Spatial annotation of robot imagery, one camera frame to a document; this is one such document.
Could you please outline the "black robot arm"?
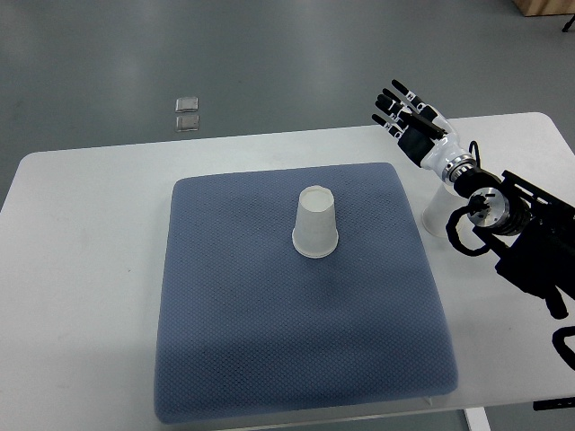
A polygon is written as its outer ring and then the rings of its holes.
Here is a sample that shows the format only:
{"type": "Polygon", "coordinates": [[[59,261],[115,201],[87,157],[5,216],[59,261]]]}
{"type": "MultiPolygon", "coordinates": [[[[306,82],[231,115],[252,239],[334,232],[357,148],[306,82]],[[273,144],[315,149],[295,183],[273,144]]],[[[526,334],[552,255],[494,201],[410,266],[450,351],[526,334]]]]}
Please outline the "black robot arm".
{"type": "Polygon", "coordinates": [[[467,204],[448,219],[451,245],[470,257],[495,253],[497,274],[544,300],[554,319],[566,318],[562,294],[574,296],[574,207],[509,171],[500,180],[473,167],[454,188],[467,204]]]}

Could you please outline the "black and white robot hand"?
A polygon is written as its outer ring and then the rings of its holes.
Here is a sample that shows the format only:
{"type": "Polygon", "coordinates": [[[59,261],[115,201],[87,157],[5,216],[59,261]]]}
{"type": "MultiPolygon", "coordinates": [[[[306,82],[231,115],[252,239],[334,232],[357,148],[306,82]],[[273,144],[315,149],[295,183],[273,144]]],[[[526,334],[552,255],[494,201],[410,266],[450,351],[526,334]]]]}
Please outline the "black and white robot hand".
{"type": "Polygon", "coordinates": [[[416,166],[433,171],[446,184],[477,166],[472,154],[461,146],[451,123],[432,105],[401,82],[378,94],[378,113],[372,119],[395,139],[416,166]]]}

